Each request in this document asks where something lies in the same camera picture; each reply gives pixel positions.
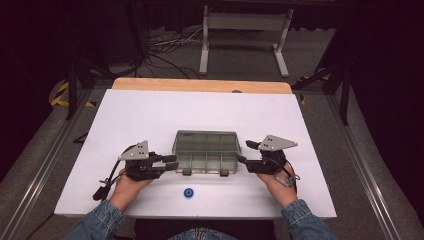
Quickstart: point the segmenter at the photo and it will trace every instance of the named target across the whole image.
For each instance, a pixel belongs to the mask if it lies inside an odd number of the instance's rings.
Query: dark background
[[[70,58],[81,56],[107,68],[110,63],[128,63],[138,57],[122,2],[0,3],[0,179],[52,111],[49,93],[66,76]],[[360,3],[366,7],[347,15],[340,11],[295,11],[291,27],[338,29],[321,67],[352,63],[352,86],[373,139],[424,222],[420,78],[424,67],[424,17],[418,1]],[[180,31],[201,22],[201,8],[150,5],[142,17],[148,18],[152,28],[165,26]],[[252,9],[234,7],[233,11]]]

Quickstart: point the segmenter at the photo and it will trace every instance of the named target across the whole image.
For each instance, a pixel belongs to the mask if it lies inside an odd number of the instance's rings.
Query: white table surface
[[[259,159],[245,141],[267,134],[297,142],[285,149],[296,174],[298,196],[318,217],[336,217],[315,150],[295,95],[108,90],[57,203],[59,215],[83,215],[99,202],[92,195],[109,177],[117,157],[148,140],[149,150],[172,154],[178,130],[237,132],[242,155]],[[121,163],[118,170],[124,168]],[[187,199],[186,188],[194,195]],[[144,188],[125,212],[138,218],[275,219],[280,208],[266,186],[239,163],[236,174],[166,172]]]

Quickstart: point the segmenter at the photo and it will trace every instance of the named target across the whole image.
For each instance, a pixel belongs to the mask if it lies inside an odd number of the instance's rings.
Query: floor
[[[333,34],[333,30],[290,31],[283,48],[290,77],[283,79],[270,50],[273,39],[277,38],[275,33],[218,31],[211,38],[208,74],[201,78],[294,84],[299,77],[313,74]],[[181,67],[189,77],[198,78],[196,71],[201,44],[197,41],[157,56]],[[146,61],[152,66],[147,65],[147,68],[143,64],[137,70],[138,77],[185,78],[180,70],[168,63],[155,57],[150,60]],[[117,65],[111,70],[125,68],[128,66]],[[52,96],[59,85],[52,89]],[[333,108],[339,94],[325,96],[319,91],[320,85],[321,82],[315,83],[303,91],[306,103],[299,100],[299,107],[338,214],[337,218],[325,219],[325,222],[340,239],[424,239],[424,229],[415,211],[391,177],[372,141],[354,93],[351,92],[349,100],[349,127],[345,128],[340,126]],[[65,120],[67,107],[55,106],[0,183],[2,239],[62,239],[79,220],[51,214],[82,147],[73,140],[90,130],[102,97],[110,86],[110,82],[99,81],[92,91],[80,90],[80,97],[87,95],[96,106],[80,108],[78,116],[70,121]],[[54,147],[58,146],[58,136],[61,135],[66,136],[61,142],[62,147]],[[358,157],[365,170],[358,168]],[[371,175],[368,182],[363,178],[364,171]],[[370,191],[370,179],[371,185],[377,187],[374,192]],[[375,197],[383,199],[384,204],[375,205]],[[379,217],[379,212],[386,212],[388,217]],[[128,219],[118,235],[131,236],[133,224],[134,220]],[[278,239],[289,239],[281,220],[275,221],[275,232]]]

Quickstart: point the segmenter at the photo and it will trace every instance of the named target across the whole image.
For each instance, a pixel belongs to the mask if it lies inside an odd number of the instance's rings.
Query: table
[[[233,90],[243,93],[230,93]],[[108,177],[125,148],[148,140],[150,151],[171,154],[176,130],[183,129],[235,131],[242,155],[248,159],[259,159],[260,154],[247,148],[246,140],[261,141],[266,134],[274,134],[297,141],[299,146],[285,153],[302,178],[299,197],[317,216],[336,217],[296,97],[288,93],[289,85],[281,82],[117,79],[102,100],[55,213],[86,214],[98,204],[91,196],[101,186],[99,180]],[[186,188],[194,190],[190,199],[183,196]],[[265,185],[239,164],[237,173],[229,177],[166,172],[143,189],[125,214],[161,219],[277,219],[279,210]]]

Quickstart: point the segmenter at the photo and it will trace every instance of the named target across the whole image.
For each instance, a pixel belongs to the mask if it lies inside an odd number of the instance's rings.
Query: denim sleeve
[[[297,200],[281,210],[293,239],[337,239],[320,218],[313,215],[303,200]]]
[[[65,239],[112,239],[124,220],[122,213],[109,200],[105,200],[85,215]]]

